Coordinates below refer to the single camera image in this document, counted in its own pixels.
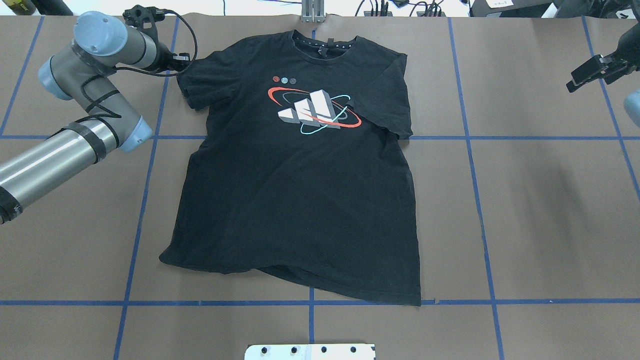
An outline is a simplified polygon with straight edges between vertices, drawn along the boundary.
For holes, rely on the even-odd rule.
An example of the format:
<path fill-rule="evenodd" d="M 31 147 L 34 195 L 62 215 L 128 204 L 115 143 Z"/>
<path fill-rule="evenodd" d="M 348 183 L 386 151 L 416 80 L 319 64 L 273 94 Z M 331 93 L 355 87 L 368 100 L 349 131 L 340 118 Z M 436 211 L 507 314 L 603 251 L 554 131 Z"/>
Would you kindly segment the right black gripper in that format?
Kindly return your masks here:
<path fill-rule="evenodd" d="M 595 80 L 604 79 L 612 84 L 622 76 L 639 71 L 640 66 L 640 23 L 622 34 L 617 48 L 609 55 L 594 55 L 571 72 L 566 84 L 567 91 L 574 93 L 582 86 Z"/>

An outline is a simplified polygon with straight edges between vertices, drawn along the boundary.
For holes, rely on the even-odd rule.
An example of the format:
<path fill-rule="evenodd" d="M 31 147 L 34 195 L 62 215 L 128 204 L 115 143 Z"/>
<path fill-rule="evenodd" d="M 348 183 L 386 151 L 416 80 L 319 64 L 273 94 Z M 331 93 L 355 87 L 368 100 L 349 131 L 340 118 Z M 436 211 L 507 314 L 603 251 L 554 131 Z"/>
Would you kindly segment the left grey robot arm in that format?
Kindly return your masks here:
<path fill-rule="evenodd" d="M 121 72 L 169 78 L 193 61 L 161 41 L 158 23 L 183 21 L 176 11 L 135 5 L 116 17 L 92 10 L 77 16 L 71 40 L 46 59 L 38 80 L 49 95 L 75 103 L 69 118 L 42 142 L 1 164 L 1 223 L 116 150 L 135 150 L 154 134 L 112 82 Z"/>

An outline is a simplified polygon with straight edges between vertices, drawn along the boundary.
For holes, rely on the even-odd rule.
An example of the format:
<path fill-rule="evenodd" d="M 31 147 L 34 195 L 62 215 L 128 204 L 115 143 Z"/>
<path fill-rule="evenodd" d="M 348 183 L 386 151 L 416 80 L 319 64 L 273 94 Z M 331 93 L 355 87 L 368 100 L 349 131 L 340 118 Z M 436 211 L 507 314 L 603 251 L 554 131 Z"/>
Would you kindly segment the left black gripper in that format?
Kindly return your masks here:
<path fill-rule="evenodd" d="M 190 65 L 190 53 L 174 53 L 165 44 L 157 44 L 155 57 L 155 73 L 165 71 L 182 72 Z"/>

